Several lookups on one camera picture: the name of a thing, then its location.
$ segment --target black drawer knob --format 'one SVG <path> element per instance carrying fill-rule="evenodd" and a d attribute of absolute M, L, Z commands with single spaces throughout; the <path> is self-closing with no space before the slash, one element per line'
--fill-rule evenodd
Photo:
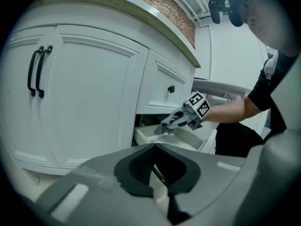
<path fill-rule="evenodd" d="M 174 85 L 169 86 L 167 90 L 169 93 L 174 93 Z"/>

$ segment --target person's arm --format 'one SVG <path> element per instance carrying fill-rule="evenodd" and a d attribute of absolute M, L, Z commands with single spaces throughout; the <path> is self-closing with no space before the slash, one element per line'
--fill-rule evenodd
<path fill-rule="evenodd" d="M 203 121 L 236 123 L 255 116 L 270 108 L 270 93 L 269 82 L 262 69 L 256 85 L 247 97 L 226 105 L 212 106 Z"/>
<path fill-rule="evenodd" d="M 226 105 L 212 106 L 203 121 L 235 123 L 259 114 L 261 110 L 245 97 Z"/>

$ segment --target countertop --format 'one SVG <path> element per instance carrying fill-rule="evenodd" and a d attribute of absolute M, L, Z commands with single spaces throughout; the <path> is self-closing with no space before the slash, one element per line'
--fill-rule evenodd
<path fill-rule="evenodd" d="M 60 1 L 97 2 L 135 16 L 167 37 L 196 68 L 201 67 L 195 49 L 182 32 L 165 15 L 143 0 L 35 0 L 29 8 Z"/>

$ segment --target white wall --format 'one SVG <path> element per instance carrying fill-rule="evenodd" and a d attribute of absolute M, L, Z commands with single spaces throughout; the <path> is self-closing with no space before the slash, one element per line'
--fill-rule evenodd
<path fill-rule="evenodd" d="M 211 17 L 202 19 L 202 24 L 211 26 L 212 40 L 208 26 L 200 28 L 196 25 L 195 47 L 201 69 L 196 69 L 195 77 L 252 89 L 268 59 L 265 46 L 247 25 L 237 28 L 231 24 L 227 15 L 223 16 L 220 24 L 214 24 Z"/>

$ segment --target black door handle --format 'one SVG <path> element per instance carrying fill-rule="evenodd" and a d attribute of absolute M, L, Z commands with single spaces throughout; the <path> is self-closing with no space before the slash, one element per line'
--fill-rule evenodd
<path fill-rule="evenodd" d="M 37 77 L 36 77 L 36 90 L 39 92 L 39 97 L 44 97 L 44 91 L 40 89 L 40 79 L 41 79 L 41 72 L 42 72 L 42 66 L 44 61 L 44 56 L 46 53 L 51 53 L 53 46 L 49 45 L 47 49 L 43 50 L 41 54 L 41 58 L 39 60 L 38 69 L 37 69 Z"/>
<path fill-rule="evenodd" d="M 167 90 L 169 91 L 169 93 L 174 93 L 174 85 L 169 86 Z"/>
<path fill-rule="evenodd" d="M 36 58 L 37 53 L 39 53 L 39 54 L 42 53 L 43 49 L 44 49 L 44 47 L 41 46 L 41 47 L 39 47 L 38 50 L 34 51 L 34 53 L 32 54 L 32 59 L 29 64 L 28 76 L 27 76 L 27 88 L 31 91 L 31 95 L 33 97 L 36 95 L 36 90 L 34 88 L 31 88 L 33 64 L 34 64 L 34 60 Z"/>

